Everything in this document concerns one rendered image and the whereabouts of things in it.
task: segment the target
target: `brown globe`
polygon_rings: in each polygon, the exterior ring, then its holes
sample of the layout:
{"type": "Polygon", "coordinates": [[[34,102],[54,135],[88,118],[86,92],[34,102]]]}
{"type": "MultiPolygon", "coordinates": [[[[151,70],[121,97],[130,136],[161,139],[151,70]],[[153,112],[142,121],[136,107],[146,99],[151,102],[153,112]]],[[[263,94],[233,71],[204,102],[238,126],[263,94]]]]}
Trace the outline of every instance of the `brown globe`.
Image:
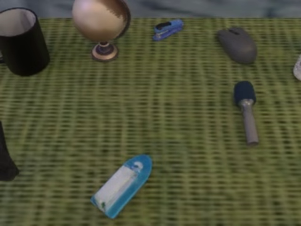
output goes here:
{"type": "Polygon", "coordinates": [[[74,26],[87,39],[98,42],[92,56],[111,61],[118,49],[109,41],[121,37],[131,21],[130,10],[123,0],[75,0],[72,8],[74,26]]]}

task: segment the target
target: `globe base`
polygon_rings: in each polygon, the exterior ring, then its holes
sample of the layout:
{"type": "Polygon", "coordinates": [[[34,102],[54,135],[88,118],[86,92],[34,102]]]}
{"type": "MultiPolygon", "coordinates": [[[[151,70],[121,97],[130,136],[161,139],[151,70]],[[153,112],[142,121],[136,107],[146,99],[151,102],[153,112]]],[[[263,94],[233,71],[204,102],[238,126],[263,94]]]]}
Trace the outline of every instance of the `globe base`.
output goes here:
{"type": "Polygon", "coordinates": [[[118,49],[108,42],[98,43],[92,50],[92,58],[100,62],[109,62],[117,58],[118,49]]]}

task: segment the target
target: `brush handle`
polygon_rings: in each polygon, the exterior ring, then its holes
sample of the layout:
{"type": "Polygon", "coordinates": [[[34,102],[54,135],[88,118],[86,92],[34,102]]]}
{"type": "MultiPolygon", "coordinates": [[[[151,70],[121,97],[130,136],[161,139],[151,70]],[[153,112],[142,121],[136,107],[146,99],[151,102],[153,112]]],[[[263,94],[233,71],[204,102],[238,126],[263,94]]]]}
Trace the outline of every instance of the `brush handle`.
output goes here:
{"type": "Polygon", "coordinates": [[[254,146],[259,143],[258,134],[255,124],[255,118],[253,116],[252,106],[245,105],[242,107],[242,113],[244,117],[244,126],[246,132],[246,143],[248,146],[254,146]]]}

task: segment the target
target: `table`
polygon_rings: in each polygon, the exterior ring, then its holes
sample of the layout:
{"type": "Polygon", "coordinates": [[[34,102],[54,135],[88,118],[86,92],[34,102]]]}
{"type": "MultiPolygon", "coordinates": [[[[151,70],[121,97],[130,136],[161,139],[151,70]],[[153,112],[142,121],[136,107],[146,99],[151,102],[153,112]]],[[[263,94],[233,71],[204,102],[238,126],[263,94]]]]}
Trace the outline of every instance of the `table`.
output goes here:
{"type": "Polygon", "coordinates": [[[20,175],[0,182],[3,226],[300,226],[300,19],[186,18],[153,42],[164,19],[134,19],[98,63],[71,19],[41,19],[51,64],[29,78],[0,66],[0,119],[20,175]],[[219,29],[258,44],[254,65],[229,60],[219,29]],[[237,81],[253,83],[260,145],[247,148],[237,81]],[[115,220],[90,197],[124,161],[153,172],[115,220]]]}

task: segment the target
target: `green mat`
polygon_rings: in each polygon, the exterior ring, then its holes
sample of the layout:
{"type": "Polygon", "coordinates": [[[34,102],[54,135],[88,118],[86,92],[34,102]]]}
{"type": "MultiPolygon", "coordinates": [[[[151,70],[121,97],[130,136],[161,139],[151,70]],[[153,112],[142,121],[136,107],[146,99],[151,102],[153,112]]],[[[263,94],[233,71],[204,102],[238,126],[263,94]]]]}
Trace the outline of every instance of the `green mat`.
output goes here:
{"type": "Polygon", "coordinates": [[[0,119],[20,175],[0,182],[1,226],[301,226],[301,19],[134,19],[118,60],[70,19],[41,19],[52,62],[30,78],[0,66],[0,119]],[[239,25],[258,44],[254,65],[224,54],[214,35],[239,25]],[[233,104],[250,80],[260,145],[247,148],[233,104]],[[90,197],[137,154],[150,179],[115,220],[90,197]]]}

